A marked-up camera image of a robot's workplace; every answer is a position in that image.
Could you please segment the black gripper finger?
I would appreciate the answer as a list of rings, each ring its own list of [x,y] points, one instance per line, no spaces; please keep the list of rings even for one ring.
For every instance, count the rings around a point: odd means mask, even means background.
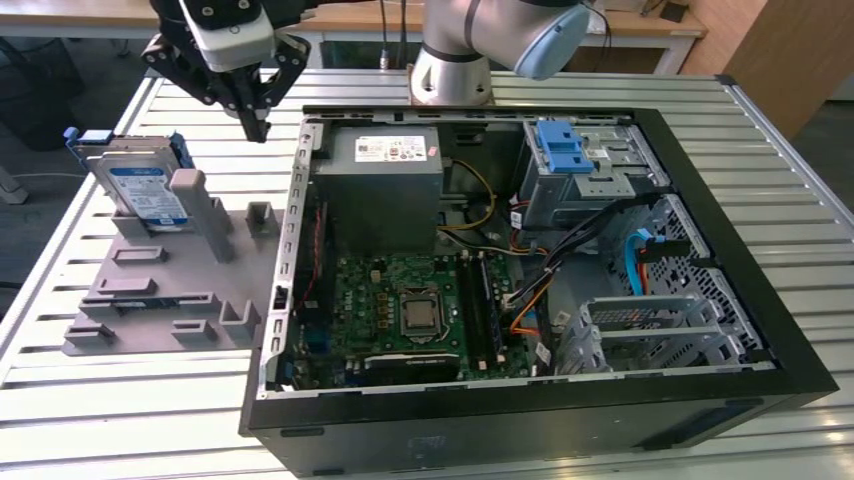
[[[200,51],[190,46],[182,52],[161,34],[153,36],[141,59],[202,104],[221,106],[225,114],[239,120],[249,142],[265,142],[265,121],[256,113],[260,82],[253,66],[229,72],[210,71]]]
[[[301,37],[287,33],[276,35],[276,50],[272,60],[277,70],[269,78],[257,84],[253,92],[253,103],[249,110],[253,115],[249,141],[264,143],[269,130],[265,120],[268,110],[275,107],[301,75],[311,53],[311,43]]]

